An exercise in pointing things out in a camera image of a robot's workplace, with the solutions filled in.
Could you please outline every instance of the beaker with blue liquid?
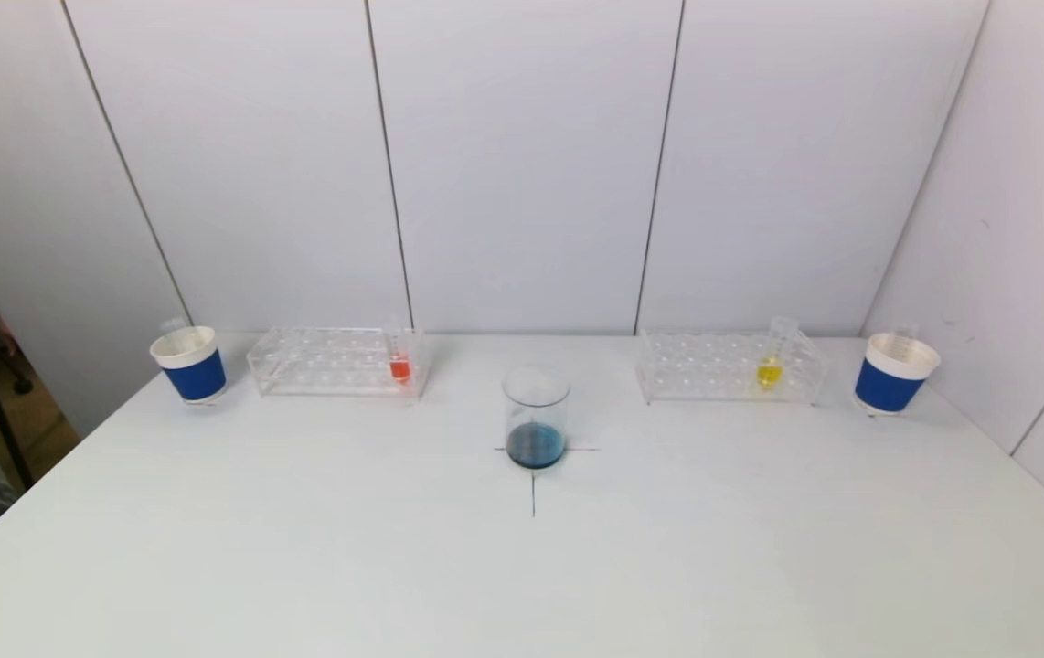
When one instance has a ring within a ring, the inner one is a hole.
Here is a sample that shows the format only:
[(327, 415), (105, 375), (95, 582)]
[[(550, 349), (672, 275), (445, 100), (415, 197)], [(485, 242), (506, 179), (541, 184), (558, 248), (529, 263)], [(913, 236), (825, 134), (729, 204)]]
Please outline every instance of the beaker with blue liquid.
[(505, 453), (519, 466), (546, 468), (567, 449), (571, 383), (554, 368), (519, 366), (505, 375)]

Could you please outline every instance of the blue and white cup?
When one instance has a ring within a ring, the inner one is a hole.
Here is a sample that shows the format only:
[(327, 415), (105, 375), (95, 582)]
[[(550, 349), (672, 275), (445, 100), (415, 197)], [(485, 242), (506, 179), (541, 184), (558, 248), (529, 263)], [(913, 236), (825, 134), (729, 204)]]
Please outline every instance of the blue and white cup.
[(149, 351), (187, 403), (205, 403), (226, 391), (217, 333), (208, 326), (185, 326), (166, 333)]
[(924, 379), (941, 363), (936, 350), (914, 338), (903, 339), (907, 342), (903, 358), (888, 354), (886, 347), (894, 340), (891, 333), (876, 333), (868, 339), (868, 354), (856, 382), (856, 399), (873, 416), (903, 412)]

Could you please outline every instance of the yellow liquid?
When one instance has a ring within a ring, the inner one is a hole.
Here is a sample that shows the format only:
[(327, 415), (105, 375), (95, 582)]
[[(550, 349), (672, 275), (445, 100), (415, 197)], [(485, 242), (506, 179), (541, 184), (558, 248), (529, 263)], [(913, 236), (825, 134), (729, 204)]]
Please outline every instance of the yellow liquid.
[(764, 392), (774, 391), (778, 384), (778, 379), (782, 379), (782, 359), (768, 355), (759, 361), (757, 367), (757, 383), (761, 384)]

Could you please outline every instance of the test tube with yellow liquid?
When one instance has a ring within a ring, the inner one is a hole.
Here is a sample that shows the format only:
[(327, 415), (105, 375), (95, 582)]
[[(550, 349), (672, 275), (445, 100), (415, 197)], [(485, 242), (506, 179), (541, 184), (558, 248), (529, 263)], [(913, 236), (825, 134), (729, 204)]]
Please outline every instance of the test tube with yellow liquid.
[(769, 337), (761, 360), (757, 362), (757, 383), (762, 391), (772, 392), (781, 382), (794, 333), (798, 333), (798, 321), (793, 318), (774, 318), (769, 321)]

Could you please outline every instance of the floor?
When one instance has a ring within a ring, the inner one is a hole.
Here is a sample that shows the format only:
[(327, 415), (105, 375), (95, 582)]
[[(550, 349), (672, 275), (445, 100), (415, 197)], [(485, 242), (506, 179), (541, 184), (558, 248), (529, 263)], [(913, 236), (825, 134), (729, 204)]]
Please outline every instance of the floor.
[[(30, 368), (30, 363), (21, 355), (14, 358), (13, 362), (33, 383), (33, 391), (26, 395), (14, 392), (14, 375), (0, 361), (0, 399), (11, 423), (14, 437), (18, 439), (22, 454), (25, 455), (27, 466), (30, 468), (30, 475), (38, 481), (42, 475), (58, 464), (58, 460), (66, 457), (67, 453), (78, 445), (79, 438), (63, 417), (55, 401), (50, 398), (50, 393)], [(14, 490), (24, 491), (1, 432), (0, 466), (13, 484)]]

